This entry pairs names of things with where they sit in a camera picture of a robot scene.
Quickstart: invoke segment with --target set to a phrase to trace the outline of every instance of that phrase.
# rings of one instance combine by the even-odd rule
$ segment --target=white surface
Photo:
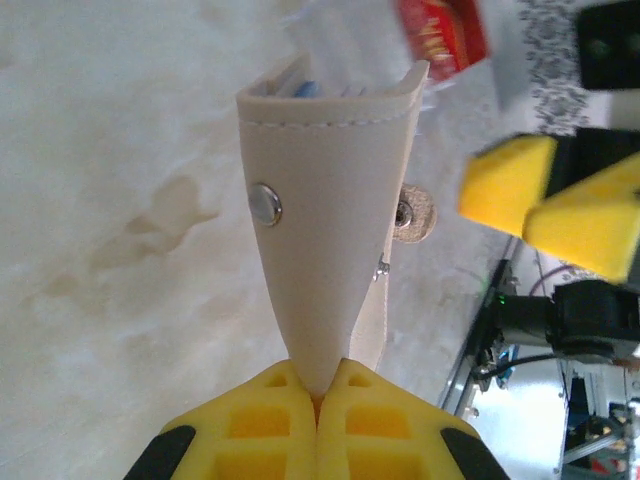
[[[520,357],[550,353],[548,348],[521,347]],[[508,388],[492,380],[485,393],[476,393],[472,408],[478,416],[465,418],[482,436],[510,478],[560,478],[565,395],[557,362],[545,361],[515,369]]]
[[[165,422],[284,358],[233,99],[292,52],[280,13],[275,1],[0,4],[0,478],[121,478]],[[474,111],[444,108],[465,90],[452,95],[409,165],[439,220],[394,249],[381,366],[431,401],[505,244],[454,213],[460,145],[497,124],[452,137]]]

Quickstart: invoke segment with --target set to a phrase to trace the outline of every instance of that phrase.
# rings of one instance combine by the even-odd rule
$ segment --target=red box
[[[396,0],[416,60],[431,62],[430,76],[445,80],[487,56],[474,0]]]

